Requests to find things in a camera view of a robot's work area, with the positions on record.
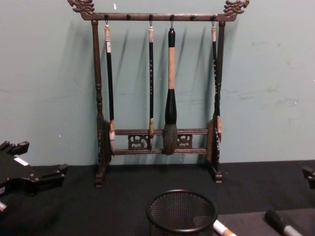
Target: teal wall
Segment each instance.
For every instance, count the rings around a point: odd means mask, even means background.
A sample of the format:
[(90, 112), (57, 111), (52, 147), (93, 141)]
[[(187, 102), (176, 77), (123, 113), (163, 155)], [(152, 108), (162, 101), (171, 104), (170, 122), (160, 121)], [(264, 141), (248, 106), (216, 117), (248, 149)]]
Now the teal wall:
[[(222, 12), (223, 0), (95, 0), (96, 12)], [(221, 162), (314, 159), (312, 0), (252, 0), (225, 34)], [(116, 128), (149, 124), (148, 22), (110, 22)], [(167, 22), (154, 22), (155, 124), (164, 126)], [(108, 115), (104, 22), (99, 25)], [(175, 22), (178, 128), (213, 113), (210, 23)], [(66, 0), (0, 1), (0, 140), (31, 143), (33, 165), (96, 162), (90, 22)], [(195, 138), (195, 145), (203, 140)], [(126, 138), (117, 137), (117, 148)], [(115, 156), (112, 164), (196, 163), (195, 155)]]

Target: carved dragon head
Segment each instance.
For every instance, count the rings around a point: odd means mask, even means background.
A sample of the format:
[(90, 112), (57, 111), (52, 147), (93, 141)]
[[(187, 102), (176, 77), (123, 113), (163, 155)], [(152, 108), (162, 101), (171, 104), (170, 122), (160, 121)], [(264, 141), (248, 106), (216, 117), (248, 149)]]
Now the carved dragon head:
[(93, 0), (68, 0), (70, 6), (76, 6), (73, 8), (75, 12), (85, 12), (87, 14), (94, 13), (94, 4), (92, 3)]
[(244, 2), (240, 0), (237, 0), (235, 2), (227, 0), (224, 6), (225, 16), (230, 16), (232, 14), (242, 14), (244, 12), (244, 10), (242, 10), (242, 7), (246, 8), (248, 4), (250, 4), (250, 0), (245, 0)]

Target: black mesh cup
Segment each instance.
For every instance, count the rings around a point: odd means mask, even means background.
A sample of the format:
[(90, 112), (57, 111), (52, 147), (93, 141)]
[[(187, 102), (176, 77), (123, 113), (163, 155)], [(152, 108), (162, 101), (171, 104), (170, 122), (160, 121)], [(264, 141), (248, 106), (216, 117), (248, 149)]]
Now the black mesh cup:
[(215, 204), (186, 190), (171, 190), (149, 202), (150, 236), (212, 236), (218, 217)]

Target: wooden brush rack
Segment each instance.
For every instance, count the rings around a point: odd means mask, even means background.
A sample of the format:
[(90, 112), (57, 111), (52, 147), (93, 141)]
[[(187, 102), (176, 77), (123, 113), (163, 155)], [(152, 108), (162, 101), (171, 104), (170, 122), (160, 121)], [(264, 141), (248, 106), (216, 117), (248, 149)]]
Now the wooden brush rack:
[[(73, 10), (81, 14), (83, 20), (91, 21), (93, 34), (94, 72), (97, 104), (97, 140), (98, 140), (98, 170), (95, 176), (96, 187), (102, 187), (108, 165), (111, 161), (111, 149), (109, 141), (109, 122), (104, 119), (102, 104), (102, 81), (101, 65), (98, 42), (99, 21), (207, 21), (219, 22), (218, 60), (217, 68), (222, 71), (223, 45), (225, 22), (235, 21), (238, 14), (244, 12), (250, 3), (249, 0), (235, 2), (226, 1), (223, 14), (170, 14), (170, 13), (96, 13), (94, 12), (93, 0), (67, 0), (74, 7)], [(148, 129), (116, 129), (116, 135), (128, 137), (128, 148), (115, 150), (115, 155), (140, 155), (140, 154), (163, 154), (163, 149), (152, 149), (149, 146)], [(162, 130), (156, 129), (155, 135), (161, 135)], [(207, 135), (207, 146), (204, 148), (193, 148), (193, 135)], [(211, 142), (215, 138), (210, 121), (205, 129), (178, 129), (177, 147), (174, 154), (204, 154), (206, 164), (216, 183), (222, 182), (220, 171), (220, 148), (218, 142)]]

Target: brush rack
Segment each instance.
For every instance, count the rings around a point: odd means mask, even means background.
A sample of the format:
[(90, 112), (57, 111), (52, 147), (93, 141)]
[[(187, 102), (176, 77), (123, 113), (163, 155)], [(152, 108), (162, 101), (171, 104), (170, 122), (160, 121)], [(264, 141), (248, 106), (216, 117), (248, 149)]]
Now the brush rack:
[[(68, 0), (73, 11), (81, 14), (85, 21), (90, 21), (93, 35), (94, 72), (97, 106), (97, 141), (98, 141), (98, 169), (95, 176), (95, 186), (102, 187), (108, 165), (111, 161), (111, 149), (109, 141), (109, 122), (104, 119), (102, 104), (102, 81), (101, 65), (98, 42), (99, 21), (185, 21), (185, 22), (219, 22), (218, 60), (216, 70), (222, 71), (224, 29), (226, 22), (233, 22), (237, 15), (244, 12), (244, 8), (250, 3), (249, 0), (235, 2), (226, 1), (222, 14), (171, 14), (171, 13), (97, 13), (94, 12), (93, 0)], [(115, 150), (115, 155), (140, 155), (140, 154), (163, 154), (163, 149), (149, 150), (148, 129), (116, 129), (116, 135), (128, 137), (128, 148)], [(162, 129), (154, 130), (154, 135), (162, 135)], [(207, 135), (207, 146), (193, 148), (193, 135)], [(177, 147), (174, 154), (204, 154), (206, 165), (216, 183), (222, 182), (220, 171), (220, 148), (218, 137), (210, 125), (205, 129), (178, 129)]]

